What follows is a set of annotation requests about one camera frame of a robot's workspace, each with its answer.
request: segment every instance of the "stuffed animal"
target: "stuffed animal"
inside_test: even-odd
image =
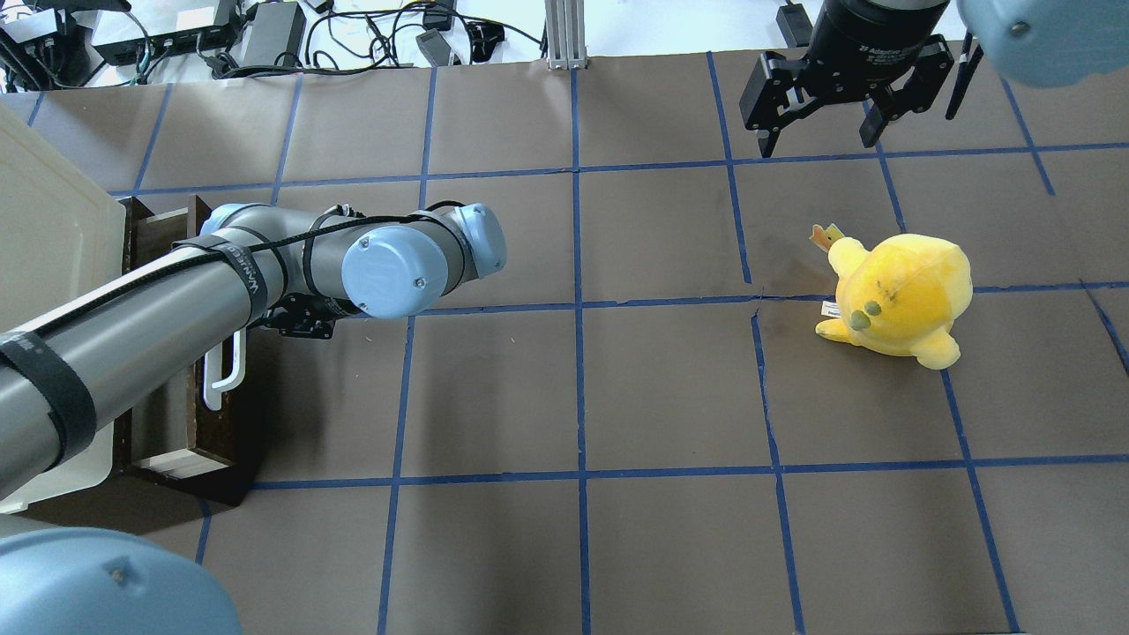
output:
[[[948,331],[972,302],[971,268],[961,247],[901,234],[866,251],[834,225],[813,227],[812,242],[828,251],[839,275],[841,316],[820,322],[817,334],[884,355],[917,357],[934,371],[960,358]]]

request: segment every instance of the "cable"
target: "cable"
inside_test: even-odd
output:
[[[106,61],[105,60],[103,60],[98,66],[94,67],[94,70],[90,71],[90,73],[86,76],[86,79],[84,79],[82,81],[78,82],[77,85],[64,84],[61,79],[59,79],[59,77],[55,73],[53,73],[51,71],[47,71],[47,75],[51,76],[51,80],[55,82],[55,86],[58,86],[60,88],[85,88],[86,85],[90,84],[90,81],[98,75],[98,71],[100,71],[104,68],[106,68]],[[131,81],[133,81],[132,78],[131,79],[126,79],[125,81],[123,81],[121,84],[114,84],[113,86],[125,86],[126,84],[129,84]]]
[[[310,54],[312,54],[312,51],[310,51],[310,41],[313,40],[313,35],[314,35],[315,31],[317,29],[318,25],[321,25],[322,23],[330,23],[330,20],[332,18],[339,18],[339,19],[365,19],[365,20],[367,20],[369,23],[369,28],[370,29],[375,29],[374,31],[374,35],[376,35],[376,40],[382,41],[382,42],[379,42],[380,43],[380,47],[385,51],[385,53],[387,55],[387,59],[392,62],[393,67],[395,67],[395,68],[402,68],[402,66],[400,63],[399,51],[396,49],[395,35],[401,29],[403,29],[405,27],[410,27],[410,26],[418,26],[418,27],[421,27],[421,28],[425,28],[425,27],[422,25],[415,24],[415,23],[412,23],[410,25],[401,25],[400,20],[402,18],[402,16],[404,16],[406,14],[418,15],[418,14],[422,14],[422,12],[428,11],[428,10],[430,10],[430,11],[438,11],[438,12],[445,12],[445,14],[447,14],[449,16],[458,18],[458,20],[463,24],[463,28],[464,29],[466,29],[466,23],[467,23],[467,20],[483,21],[483,23],[488,23],[488,24],[499,25],[502,28],[506,28],[506,29],[509,29],[509,31],[511,31],[514,33],[517,33],[518,35],[520,35],[520,36],[530,40],[531,42],[537,44],[539,46],[542,47],[542,50],[545,50],[545,47],[544,47],[545,37],[542,37],[542,38],[539,40],[539,38],[530,35],[528,33],[526,33],[526,32],[524,32],[524,31],[522,31],[522,29],[519,29],[519,28],[517,28],[517,27],[515,27],[513,25],[509,25],[509,24],[506,24],[506,23],[501,23],[501,21],[498,21],[498,20],[493,20],[493,19],[490,19],[490,18],[481,18],[481,17],[475,17],[475,16],[467,16],[467,15],[461,14],[461,12],[454,10],[454,9],[448,9],[446,7],[437,6],[431,0],[415,0],[413,2],[409,2],[409,3],[404,5],[403,7],[401,7],[399,9],[379,9],[379,10],[373,10],[373,11],[341,11],[341,12],[331,11],[331,12],[324,15],[324,16],[318,17],[309,26],[309,32],[308,32],[308,34],[306,36],[306,43],[305,43],[304,49],[303,49],[303,60],[306,62],[306,64],[313,63],[312,59],[310,59]],[[390,18],[390,17],[393,18],[392,34],[388,37],[383,37],[383,34],[379,32],[378,28],[376,28],[375,20],[376,19],[386,19],[386,18]],[[470,34],[470,31],[469,29],[466,29],[466,31],[467,31],[467,33],[466,33],[467,41],[472,44],[472,47],[473,47],[473,41],[472,41],[471,34]],[[375,42],[370,42],[369,43],[369,58],[374,59],[374,61],[376,59],[375,49],[376,49],[376,43]]]
[[[248,246],[247,250],[250,252],[252,252],[252,253],[256,253],[256,252],[260,252],[260,251],[266,251],[266,250],[277,250],[278,247],[283,247],[283,246],[287,246],[287,245],[292,245],[295,243],[300,243],[300,242],[309,240],[309,238],[316,238],[318,236],[324,236],[325,234],[332,234],[334,232],[342,232],[344,229],[351,229],[353,227],[359,227],[359,226],[362,226],[362,225],[373,225],[373,224],[377,224],[377,223],[385,223],[385,224],[393,224],[393,223],[395,223],[395,224],[400,224],[400,225],[406,225],[409,223],[415,223],[417,220],[422,220],[422,221],[428,221],[428,223],[436,223],[436,224],[439,224],[440,226],[443,225],[438,220],[436,220],[436,219],[434,219],[431,217],[428,217],[428,216],[419,216],[419,215],[410,215],[410,216],[371,216],[371,217],[368,217],[368,218],[357,218],[357,219],[353,219],[353,220],[347,220],[347,221],[340,223],[338,225],[332,225],[330,227],[321,227],[318,229],[313,229],[313,230],[309,230],[309,232],[304,232],[301,234],[295,234],[292,236],[288,236],[286,238],[281,238],[279,241],[274,241],[274,242],[270,242],[270,243],[257,243],[255,245]],[[102,306],[105,306],[106,304],[110,304],[111,302],[113,302],[113,301],[115,301],[115,299],[124,296],[125,294],[128,294],[130,292],[133,292],[133,290],[135,290],[135,289],[138,289],[140,287],[143,287],[143,286],[148,285],[148,284],[156,282],[158,280],[163,280],[163,279],[165,279],[165,278],[167,278],[167,277],[169,277],[169,276],[172,276],[174,273],[178,273],[181,271],[185,271],[185,270],[191,269],[193,267],[199,267],[201,264],[207,264],[209,262],[221,261],[221,260],[224,260],[224,258],[225,256],[221,253],[209,252],[209,253],[204,253],[204,254],[200,254],[200,255],[194,255],[192,258],[187,258],[187,259],[181,260],[178,262],[174,262],[173,264],[169,264],[167,267],[161,267],[160,269],[157,269],[156,271],[150,271],[150,272],[146,273],[145,276],[141,276],[140,278],[135,278],[133,280],[130,280],[129,282],[126,282],[126,284],[124,284],[124,285],[122,285],[122,286],[120,286],[117,288],[114,288],[114,289],[107,292],[106,294],[100,295],[100,296],[91,299],[90,302],[87,302],[86,304],[77,306],[77,307],[68,311],[67,313],[63,313],[62,315],[60,315],[60,316],[58,316],[58,318],[55,318],[53,320],[50,320],[50,321],[41,324],[40,327],[33,329],[33,332],[35,334],[40,336],[41,338],[46,338],[49,333],[58,331],[59,329],[65,327],[67,324],[73,322],[75,320],[78,320],[79,318],[81,318],[81,316],[90,313],[91,311],[95,311],[96,308],[99,308]]]
[[[135,82],[142,77],[142,73],[149,67],[149,60],[152,59],[152,38],[149,36],[149,32],[146,31],[145,25],[141,24],[141,20],[133,15],[133,11],[125,11],[125,17],[130,18],[133,20],[133,24],[138,25],[138,28],[141,29],[141,35],[145,37],[145,56],[141,58],[140,62],[138,62],[137,75],[133,76],[133,81]]]
[[[160,62],[164,62],[165,60],[167,60],[170,56],[169,53],[172,53],[172,52],[173,52],[173,49],[172,49],[172,44],[169,43],[168,46],[165,49],[165,52],[161,53],[161,54],[159,54],[159,55],[157,55],[157,59],[155,59],[151,62],[149,62],[146,66],[146,69],[141,72],[140,77],[134,78],[135,81],[137,81],[137,84],[139,84],[139,85],[149,84],[149,77],[152,75],[152,71],[157,70],[157,64],[159,64]]]
[[[333,55],[331,55],[331,54],[326,53],[325,51],[321,51],[321,50],[318,50],[318,51],[314,51],[314,67],[316,67],[316,68],[322,68],[322,67],[317,66],[317,54],[318,54],[318,53],[321,53],[321,54],[325,55],[326,58],[329,58],[329,59],[330,59],[330,61],[331,61],[331,62],[333,62],[333,70],[341,70],[341,67],[339,67],[339,66],[338,66],[338,61],[333,59]],[[358,56],[359,56],[359,58],[364,58],[364,59],[368,59],[368,58],[367,58],[367,56],[365,56],[365,55],[358,55]]]
[[[435,211],[435,210],[439,209],[440,207],[466,207],[466,206],[463,205],[460,201],[443,200],[443,201],[436,201],[436,202],[427,206],[423,209],[427,210],[427,211]]]
[[[25,89],[50,89],[50,79],[41,76],[34,67],[27,66],[25,62],[28,59],[33,59],[32,55],[27,54],[27,52],[24,51],[10,35],[8,35],[8,32],[0,29],[0,62],[3,62],[3,64],[8,67],[12,73],[23,79]],[[43,62],[37,59],[35,61],[43,67]]]
[[[277,75],[294,75],[297,72],[304,75],[359,75],[369,70],[378,68],[390,68],[379,67],[376,64],[369,64],[367,67],[352,68],[352,69],[323,69],[323,68],[295,68],[295,67],[275,67],[275,66],[251,66],[251,67],[236,67],[231,70],[220,75],[216,79],[233,79],[237,77],[272,77]]]
[[[301,68],[301,60],[298,59],[298,53],[294,53],[294,52],[290,52],[290,51],[282,51],[278,55],[274,55],[274,62],[273,62],[273,64],[274,66],[280,66],[279,64],[279,60],[286,60],[288,55],[291,56],[291,58],[294,58],[294,66],[295,66],[295,68]]]
[[[330,12],[329,12],[329,15],[330,15],[330,16],[332,16],[332,15],[333,15],[333,10],[332,10],[332,9],[330,9]],[[326,23],[326,25],[329,26],[329,29],[330,29],[330,40],[332,40],[332,41],[333,41],[333,42],[334,42],[334,43],[335,43],[335,44],[336,44],[338,46],[341,46],[341,47],[342,47],[342,49],[344,49],[344,50],[345,50],[345,51],[347,51],[347,52],[348,52],[348,53],[349,53],[350,55],[352,55],[352,56],[355,56],[355,58],[360,58],[361,60],[367,60],[367,59],[369,58],[368,55],[366,55],[366,54],[364,54],[364,53],[358,53],[357,51],[353,51],[353,50],[352,50],[352,49],[350,49],[350,47],[349,47],[349,46],[348,46],[348,45],[347,45],[347,44],[345,44],[344,42],[342,42],[342,41],[338,40],[338,36],[336,36],[336,35],[333,35],[333,23],[332,23],[332,21],[329,21],[329,23]]]
[[[208,68],[212,69],[212,79],[221,79],[227,73],[239,68],[239,62],[236,62],[235,58],[233,58],[231,54],[228,53],[227,51],[220,51],[215,55],[204,55],[203,52],[200,50],[200,44],[203,40],[203,35],[204,34],[202,32],[196,34],[196,55],[199,55],[200,59],[203,60],[205,64],[208,64]],[[290,68],[291,70],[294,70],[292,67],[278,67],[278,68]]]

